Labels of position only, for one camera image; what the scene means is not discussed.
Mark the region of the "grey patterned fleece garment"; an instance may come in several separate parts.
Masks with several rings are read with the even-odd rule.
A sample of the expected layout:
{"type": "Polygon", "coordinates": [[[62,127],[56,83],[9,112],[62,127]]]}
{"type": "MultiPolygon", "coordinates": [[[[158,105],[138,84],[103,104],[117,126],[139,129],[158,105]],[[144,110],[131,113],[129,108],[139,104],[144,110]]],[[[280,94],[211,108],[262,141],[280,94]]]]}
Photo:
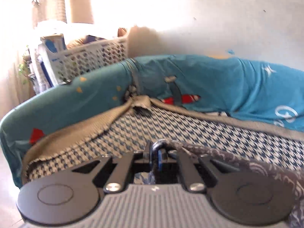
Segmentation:
{"type": "Polygon", "coordinates": [[[156,142],[148,143],[151,143],[149,168],[151,181],[153,183],[171,183],[174,180],[180,181],[176,160],[172,158],[166,150],[156,150],[157,143],[168,143],[173,146],[174,149],[182,149],[190,156],[199,174],[203,176],[203,180],[205,181],[208,190],[214,186],[214,183],[211,178],[205,177],[206,171],[203,170],[198,163],[200,156],[209,156],[241,170],[261,174],[268,178],[275,179],[289,187],[294,197],[294,205],[291,213],[284,219],[284,221],[288,223],[289,227],[303,227],[303,173],[301,171],[291,171],[257,160],[247,160],[225,151],[186,144],[178,141],[167,141],[165,139],[161,139],[156,142]]]}

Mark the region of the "teal cartoon bed sheet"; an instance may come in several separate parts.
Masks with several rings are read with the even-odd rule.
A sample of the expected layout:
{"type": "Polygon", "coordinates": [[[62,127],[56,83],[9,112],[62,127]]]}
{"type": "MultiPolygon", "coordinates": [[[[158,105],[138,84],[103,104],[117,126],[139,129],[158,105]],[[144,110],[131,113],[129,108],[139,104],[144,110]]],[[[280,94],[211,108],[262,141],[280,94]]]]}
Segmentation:
{"type": "Polygon", "coordinates": [[[22,185],[22,159],[37,140],[122,105],[131,86],[139,95],[187,110],[303,131],[301,70],[236,57],[129,58],[48,89],[4,116],[1,147],[15,185],[22,185]]]}

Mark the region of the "blue white houndstooth mat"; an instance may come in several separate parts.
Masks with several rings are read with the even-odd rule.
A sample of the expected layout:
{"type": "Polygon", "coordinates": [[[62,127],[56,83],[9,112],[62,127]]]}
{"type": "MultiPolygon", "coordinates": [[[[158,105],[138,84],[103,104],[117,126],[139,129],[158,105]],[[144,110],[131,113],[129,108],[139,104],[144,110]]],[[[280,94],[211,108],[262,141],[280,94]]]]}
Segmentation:
{"type": "Polygon", "coordinates": [[[302,132],[188,111],[139,96],[44,136],[26,153],[21,181],[26,184],[103,154],[121,157],[159,139],[217,149],[303,173],[302,132]]]}

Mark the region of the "green potted plant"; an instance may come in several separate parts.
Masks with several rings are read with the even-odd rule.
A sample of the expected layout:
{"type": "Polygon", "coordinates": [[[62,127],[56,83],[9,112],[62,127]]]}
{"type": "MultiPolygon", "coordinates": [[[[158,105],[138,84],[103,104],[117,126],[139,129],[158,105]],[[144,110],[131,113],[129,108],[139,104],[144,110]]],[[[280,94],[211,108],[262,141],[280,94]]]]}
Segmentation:
{"type": "Polygon", "coordinates": [[[31,82],[30,70],[31,58],[30,55],[24,55],[22,62],[19,64],[19,74],[21,74],[27,81],[31,82]]]}

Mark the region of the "white perforated laundry basket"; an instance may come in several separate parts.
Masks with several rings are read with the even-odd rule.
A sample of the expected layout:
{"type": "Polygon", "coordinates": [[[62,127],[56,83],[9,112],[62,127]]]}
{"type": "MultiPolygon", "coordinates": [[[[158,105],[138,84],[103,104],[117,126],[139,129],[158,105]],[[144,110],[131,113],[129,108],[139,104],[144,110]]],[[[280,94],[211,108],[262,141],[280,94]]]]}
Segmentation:
{"type": "Polygon", "coordinates": [[[42,58],[52,85],[58,86],[77,76],[128,58],[128,34],[56,53],[46,48],[42,58]]]}

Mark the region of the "blue white carton box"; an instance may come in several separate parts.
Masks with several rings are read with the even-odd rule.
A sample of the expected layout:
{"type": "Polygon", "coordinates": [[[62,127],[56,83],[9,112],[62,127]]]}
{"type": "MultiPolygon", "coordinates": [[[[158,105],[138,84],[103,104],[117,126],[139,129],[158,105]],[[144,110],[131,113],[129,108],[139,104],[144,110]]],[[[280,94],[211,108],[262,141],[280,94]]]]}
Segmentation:
{"type": "Polygon", "coordinates": [[[59,84],[53,69],[53,61],[58,59],[58,54],[67,49],[64,41],[64,35],[54,34],[50,36],[42,36],[40,38],[41,44],[39,45],[39,54],[42,57],[44,67],[47,72],[51,86],[59,84]]]}

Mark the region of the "beige curtain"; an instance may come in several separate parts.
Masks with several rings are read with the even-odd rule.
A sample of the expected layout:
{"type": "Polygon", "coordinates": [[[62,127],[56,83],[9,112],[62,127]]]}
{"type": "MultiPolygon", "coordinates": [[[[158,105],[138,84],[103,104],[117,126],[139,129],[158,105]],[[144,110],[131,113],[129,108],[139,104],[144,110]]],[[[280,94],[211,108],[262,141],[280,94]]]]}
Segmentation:
{"type": "Polygon", "coordinates": [[[31,0],[31,3],[34,26],[44,21],[94,23],[91,0],[31,0]]]}

